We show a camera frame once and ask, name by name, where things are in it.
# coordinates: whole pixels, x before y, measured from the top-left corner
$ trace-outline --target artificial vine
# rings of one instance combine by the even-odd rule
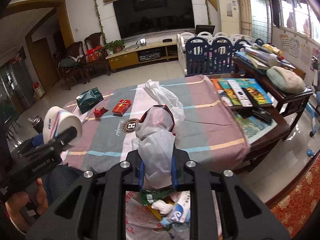
[[[101,24],[101,17],[100,17],[100,13],[99,13],[99,10],[98,10],[97,0],[94,0],[94,8],[96,9],[96,15],[97,15],[98,20],[99,20],[99,26],[100,26],[101,33],[102,33],[103,43],[104,43],[104,45],[106,45],[107,44],[107,39],[106,39],[106,35],[104,34],[104,31],[103,31],[103,26]]]
[[[210,19],[210,11],[209,11],[209,4],[208,0],[205,0],[205,5],[207,7],[207,14],[208,14],[208,24],[211,25],[211,19]]]

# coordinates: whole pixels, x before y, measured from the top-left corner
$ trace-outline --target blue and white package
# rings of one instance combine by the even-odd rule
[[[173,210],[169,215],[169,219],[184,223],[190,211],[190,191],[182,191],[173,205]]]

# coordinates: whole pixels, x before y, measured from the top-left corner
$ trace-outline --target potted plant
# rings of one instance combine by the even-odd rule
[[[112,41],[112,43],[114,45],[114,49],[113,49],[114,53],[120,52],[122,50],[122,47],[124,45],[124,41],[117,40],[117,41]]]
[[[114,49],[113,41],[108,42],[106,44],[106,50],[107,50],[108,55],[112,55],[113,54],[113,49]]]

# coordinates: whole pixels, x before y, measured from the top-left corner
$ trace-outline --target tv screen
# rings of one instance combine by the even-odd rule
[[[118,0],[113,2],[113,7],[122,39],[195,28],[191,0]]]

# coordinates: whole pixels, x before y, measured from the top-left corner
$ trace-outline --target white remote control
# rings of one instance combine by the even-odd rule
[[[242,88],[238,85],[238,82],[236,82],[233,79],[228,79],[227,81],[234,93],[236,94],[237,98],[239,99],[241,105],[243,107],[252,107],[252,103],[250,102],[247,95],[243,92]]]

